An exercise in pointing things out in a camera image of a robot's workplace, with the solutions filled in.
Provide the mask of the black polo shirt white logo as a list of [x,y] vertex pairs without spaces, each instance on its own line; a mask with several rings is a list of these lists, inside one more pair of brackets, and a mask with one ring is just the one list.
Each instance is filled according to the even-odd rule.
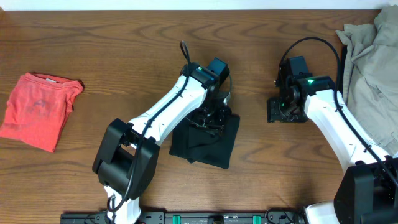
[[169,154],[190,163],[202,162],[228,169],[239,122],[240,117],[232,114],[220,134],[197,129],[187,119],[183,119],[173,130]]

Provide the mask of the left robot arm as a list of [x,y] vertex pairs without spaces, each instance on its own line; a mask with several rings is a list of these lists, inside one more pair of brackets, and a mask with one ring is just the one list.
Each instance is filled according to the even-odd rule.
[[116,118],[109,124],[92,167],[108,194],[104,223],[136,222],[139,197],[153,179],[170,133],[173,155],[229,167],[239,117],[227,105],[230,93],[219,91],[228,77],[227,63],[218,58],[206,67],[188,62],[152,108],[127,123]]

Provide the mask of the folded red t-shirt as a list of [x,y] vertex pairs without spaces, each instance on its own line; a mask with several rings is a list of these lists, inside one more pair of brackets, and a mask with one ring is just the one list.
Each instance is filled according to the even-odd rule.
[[1,137],[54,152],[75,98],[83,90],[78,80],[38,73],[22,75],[7,101]]

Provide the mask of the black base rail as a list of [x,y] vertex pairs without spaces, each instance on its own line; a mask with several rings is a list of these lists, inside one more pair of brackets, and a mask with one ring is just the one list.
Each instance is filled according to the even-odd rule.
[[123,221],[106,212],[64,213],[60,224],[306,224],[302,213],[270,209],[264,213],[165,213],[142,212],[139,218]]

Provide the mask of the beige khaki garment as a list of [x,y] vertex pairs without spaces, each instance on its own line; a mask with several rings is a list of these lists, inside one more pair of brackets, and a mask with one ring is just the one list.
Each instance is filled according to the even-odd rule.
[[336,34],[347,47],[343,100],[373,141],[397,157],[397,6]]

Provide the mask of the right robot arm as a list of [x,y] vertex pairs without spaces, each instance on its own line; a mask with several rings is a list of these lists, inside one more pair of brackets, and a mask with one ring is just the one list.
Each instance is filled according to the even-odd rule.
[[279,65],[270,123],[313,121],[344,176],[332,201],[306,206],[295,223],[397,223],[397,159],[375,144],[343,102],[329,76],[314,77],[302,56]]

